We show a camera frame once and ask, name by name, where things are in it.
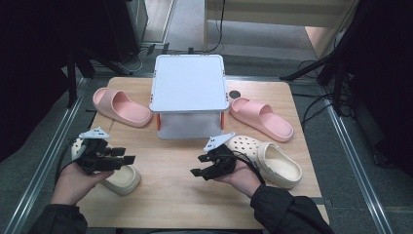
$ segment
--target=clog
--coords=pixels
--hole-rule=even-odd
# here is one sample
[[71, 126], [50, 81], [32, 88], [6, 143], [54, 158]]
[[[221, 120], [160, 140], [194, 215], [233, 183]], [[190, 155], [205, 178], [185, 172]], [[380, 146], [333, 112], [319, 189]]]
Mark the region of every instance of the clog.
[[225, 145], [246, 155], [264, 178], [279, 187], [293, 188], [302, 177], [301, 167], [272, 142], [261, 142], [250, 136], [234, 136]]

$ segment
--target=aluminum rail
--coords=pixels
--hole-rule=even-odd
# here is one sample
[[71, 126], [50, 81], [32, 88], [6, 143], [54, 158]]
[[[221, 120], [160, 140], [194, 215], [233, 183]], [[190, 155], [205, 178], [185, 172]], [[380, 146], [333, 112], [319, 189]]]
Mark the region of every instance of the aluminum rail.
[[19, 204], [12, 218], [10, 219], [4, 234], [20, 233], [21, 229], [24, 226], [24, 223], [27, 219], [28, 214], [33, 207], [34, 202], [36, 201], [37, 196], [39, 195], [40, 190], [43, 187], [43, 184], [46, 180], [49, 171], [55, 162], [62, 143], [65, 141], [67, 131], [69, 130], [73, 119], [79, 109], [79, 106], [82, 102], [83, 94], [85, 89], [89, 85], [90, 78], [82, 78], [78, 83], [78, 97], [75, 100], [73, 107], [67, 109], [60, 124], [56, 130], [56, 133], [49, 144], [48, 149], [46, 150], [42, 161], [37, 167], [36, 172], [33, 175], [33, 178], [30, 180], [28, 186], [26, 187], [23, 195], [20, 198]]
[[[321, 87], [321, 91], [324, 94], [329, 93], [326, 87]], [[324, 102], [326, 105], [331, 103], [328, 99], [325, 99]], [[394, 233], [384, 212], [382, 204], [377, 196], [377, 193], [374, 190], [373, 185], [371, 184], [362, 163], [360, 162], [357, 151], [350, 139], [350, 136], [342, 119], [337, 115], [332, 106], [328, 107], [328, 113], [341, 140], [341, 143], [343, 144], [347, 158], [349, 159], [350, 166], [352, 167], [358, 186], [360, 187], [361, 193], [367, 204], [368, 210], [370, 210], [371, 216], [373, 217], [373, 221], [376, 224], [378, 232], [381, 234]]]

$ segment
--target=white storage box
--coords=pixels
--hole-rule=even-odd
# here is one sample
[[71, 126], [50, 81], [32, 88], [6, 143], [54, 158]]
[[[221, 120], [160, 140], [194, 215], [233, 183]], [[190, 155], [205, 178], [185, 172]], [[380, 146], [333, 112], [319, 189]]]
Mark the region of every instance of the white storage box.
[[158, 56], [150, 99], [162, 139], [222, 135], [229, 107], [222, 56]]

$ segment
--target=box lid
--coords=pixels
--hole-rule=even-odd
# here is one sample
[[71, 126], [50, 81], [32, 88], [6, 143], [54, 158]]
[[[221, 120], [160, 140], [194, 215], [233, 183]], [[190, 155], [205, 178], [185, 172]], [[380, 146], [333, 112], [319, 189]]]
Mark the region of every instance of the box lid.
[[221, 112], [229, 107], [222, 56], [161, 55], [153, 79], [149, 107], [155, 113]]

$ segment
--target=black sleeve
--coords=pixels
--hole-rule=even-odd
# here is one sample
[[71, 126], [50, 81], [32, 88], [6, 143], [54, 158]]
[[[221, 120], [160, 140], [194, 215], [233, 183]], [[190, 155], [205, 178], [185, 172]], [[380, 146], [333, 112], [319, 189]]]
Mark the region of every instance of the black sleeve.
[[87, 228], [79, 207], [53, 204], [43, 210], [28, 233], [86, 233]]
[[255, 218], [270, 233], [334, 233], [309, 197], [261, 185], [251, 198]]

